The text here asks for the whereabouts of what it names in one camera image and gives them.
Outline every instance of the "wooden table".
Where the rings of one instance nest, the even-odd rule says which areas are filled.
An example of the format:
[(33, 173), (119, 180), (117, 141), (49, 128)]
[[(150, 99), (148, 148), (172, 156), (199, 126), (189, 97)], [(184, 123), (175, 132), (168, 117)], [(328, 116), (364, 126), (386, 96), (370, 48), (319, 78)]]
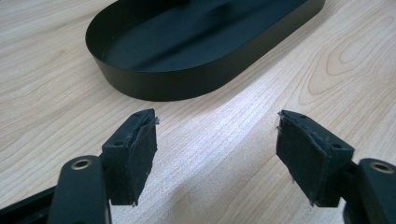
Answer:
[(306, 114), (354, 148), (396, 163), (396, 1), (327, 0), (230, 83), (153, 103), (113, 89), (85, 46), (114, 0), (0, 1), (0, 206), (54, 186), (99, 155), (132, 113), (154, 108), (158, 152), (139, 205), (115, 223), (343, 223), (312, 207), (276, 156), (277, 112)]

